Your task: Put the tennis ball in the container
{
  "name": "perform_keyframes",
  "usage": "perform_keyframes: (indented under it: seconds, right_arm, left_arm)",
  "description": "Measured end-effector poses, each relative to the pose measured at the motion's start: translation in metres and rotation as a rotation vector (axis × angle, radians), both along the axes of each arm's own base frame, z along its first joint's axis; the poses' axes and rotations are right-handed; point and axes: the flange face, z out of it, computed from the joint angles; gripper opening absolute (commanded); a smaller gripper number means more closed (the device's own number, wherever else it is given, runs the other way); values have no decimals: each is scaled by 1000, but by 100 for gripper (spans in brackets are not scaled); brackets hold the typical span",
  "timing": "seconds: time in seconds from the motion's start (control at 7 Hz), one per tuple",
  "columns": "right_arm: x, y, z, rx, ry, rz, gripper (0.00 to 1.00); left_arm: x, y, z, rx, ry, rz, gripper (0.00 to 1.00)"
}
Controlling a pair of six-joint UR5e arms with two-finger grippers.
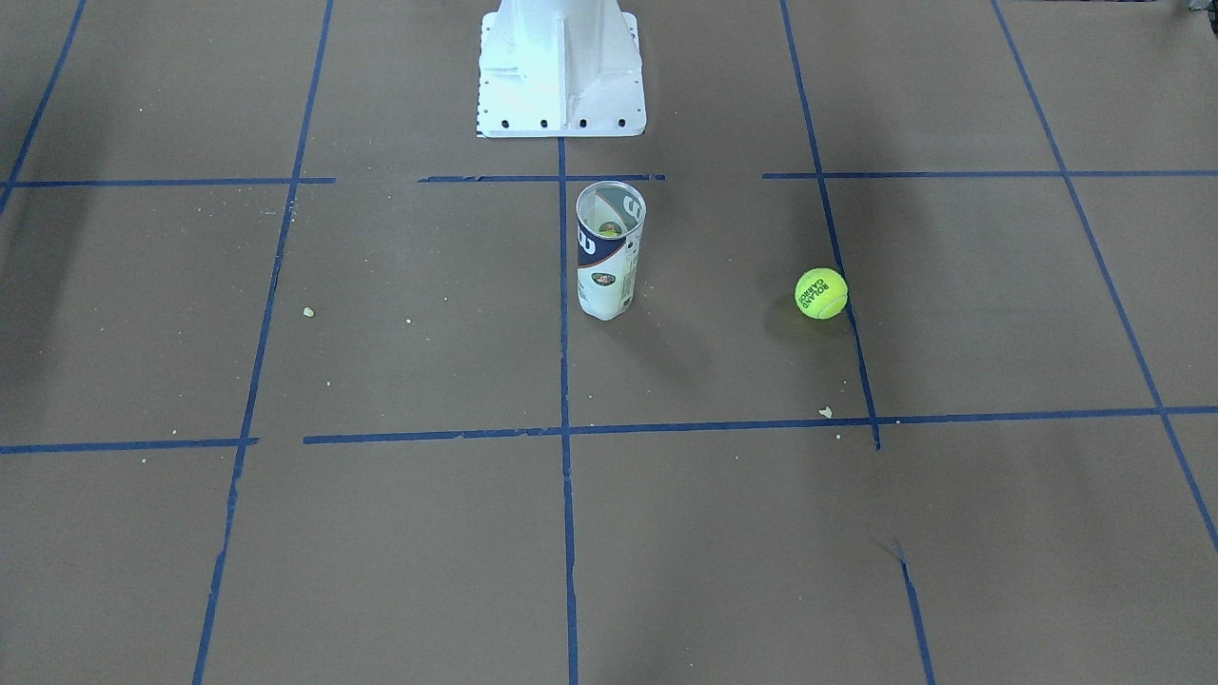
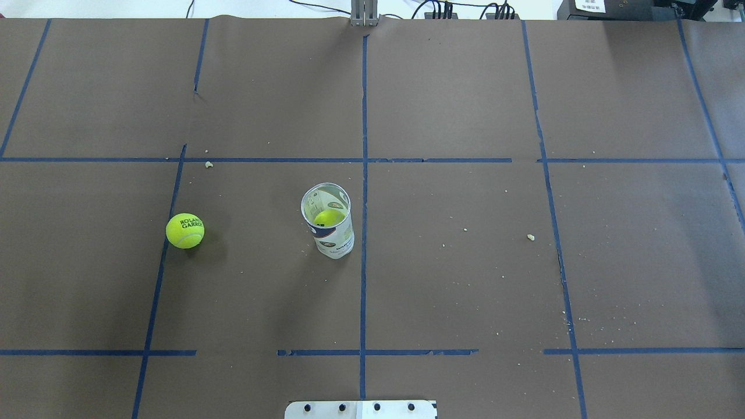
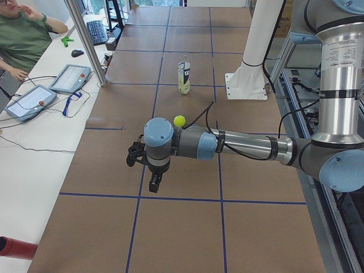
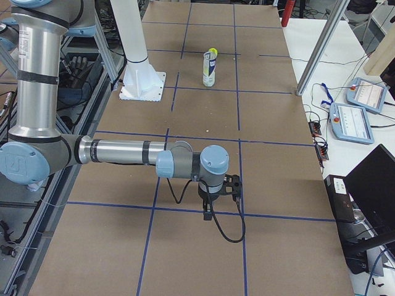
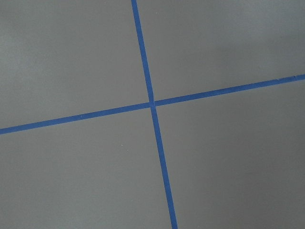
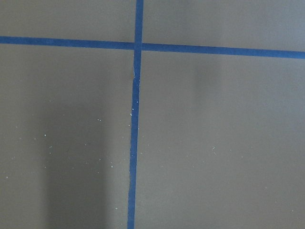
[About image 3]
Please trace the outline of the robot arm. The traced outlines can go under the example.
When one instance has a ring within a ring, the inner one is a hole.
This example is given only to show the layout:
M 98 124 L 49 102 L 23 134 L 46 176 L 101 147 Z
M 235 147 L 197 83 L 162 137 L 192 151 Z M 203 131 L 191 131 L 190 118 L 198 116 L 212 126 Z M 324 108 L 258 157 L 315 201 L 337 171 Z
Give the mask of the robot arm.
M 164 118 L 144 127 L 143 164 L 157 192 L 170 157 L 210 160 L 235 152 L 255 160 L 277 160 L 339 192 L 363 186 L 363 138 L 358 110 L 363 69 L 363 2 L 296 1 L 292 29 L 322 43 L 319 122 L 309 139 L 255 136 L 192 126 L 178 128 Z

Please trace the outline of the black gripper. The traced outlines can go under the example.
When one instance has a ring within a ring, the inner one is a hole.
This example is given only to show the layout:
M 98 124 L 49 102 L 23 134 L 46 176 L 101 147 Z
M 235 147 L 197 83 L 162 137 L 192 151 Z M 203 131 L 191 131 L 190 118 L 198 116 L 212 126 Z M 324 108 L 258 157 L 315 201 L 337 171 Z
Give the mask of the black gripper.
M 151 179 L 149 182 L 149 191 L 150 192 L 158 192 L 159 185 L 162 181 L 163 174 L 169 169 L 169 162 L 162 166 L 155 166 L 151 163 L 148 163 L 148 169 L 151 171 Z

